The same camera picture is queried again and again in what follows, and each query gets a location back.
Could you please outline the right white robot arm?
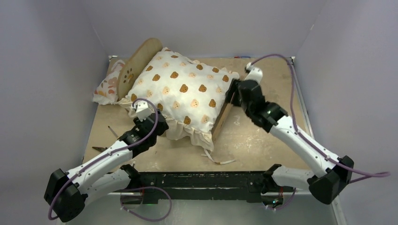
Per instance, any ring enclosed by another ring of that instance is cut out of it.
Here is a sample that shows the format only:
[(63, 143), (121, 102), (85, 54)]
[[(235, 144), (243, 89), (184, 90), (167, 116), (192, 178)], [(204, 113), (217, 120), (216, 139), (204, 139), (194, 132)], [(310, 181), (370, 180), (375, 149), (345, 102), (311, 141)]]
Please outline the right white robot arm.
[(349, 156), (340, 157), (312, 139), (280, 105), (265, 100), (255, 80), (239, 81), (235, 96), (256, 126), (285, 143), (309, 167), (303, 170), (272, 165), (263, 174), (261, 192), (298, 188), (309, 191), (323, 204), (331, 204), (350, 183), (354, 161)]

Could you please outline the floral print small pillow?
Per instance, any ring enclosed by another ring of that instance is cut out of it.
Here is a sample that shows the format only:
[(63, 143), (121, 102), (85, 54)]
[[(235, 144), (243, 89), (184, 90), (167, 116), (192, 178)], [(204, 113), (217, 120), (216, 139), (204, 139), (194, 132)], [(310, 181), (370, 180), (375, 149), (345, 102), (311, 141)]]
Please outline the floral print small pillow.
[(125, 61), (112, 59), (109, 63), (107, 75), (93, 93), (92, 101), (99, 105), (115, 105), (118, 101), (118, 77), (125, 66)]

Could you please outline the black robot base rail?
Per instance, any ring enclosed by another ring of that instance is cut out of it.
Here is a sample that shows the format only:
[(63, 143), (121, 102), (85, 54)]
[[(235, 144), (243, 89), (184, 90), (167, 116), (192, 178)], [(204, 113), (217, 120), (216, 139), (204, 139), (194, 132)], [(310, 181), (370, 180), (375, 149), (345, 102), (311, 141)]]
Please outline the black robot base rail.
[(262, 202), (262, 194), (281, 189), (263, 171), (230, 172), (141, 172), (126, 189), (143, 193), (144, 204), (157, 204), (160, 199), (173, 200), (241, 200)]

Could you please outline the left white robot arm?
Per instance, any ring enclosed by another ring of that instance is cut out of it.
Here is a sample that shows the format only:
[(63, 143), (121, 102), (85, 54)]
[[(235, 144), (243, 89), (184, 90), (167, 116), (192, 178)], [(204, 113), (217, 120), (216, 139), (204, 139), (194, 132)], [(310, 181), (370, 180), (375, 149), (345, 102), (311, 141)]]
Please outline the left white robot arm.
[(104, 152), (78, 167), (66, 172), (57, 169), (50, 175), (44, 194), (50, 206), (49, 220), (71, 221), (86, 205), (117, 190), (156, 188), (142, 182), (140, 173), (126, 162), (153, 147), (168, 125), (159, 110), (143, 121), (135, 118), (134, 122), (135, 126)]

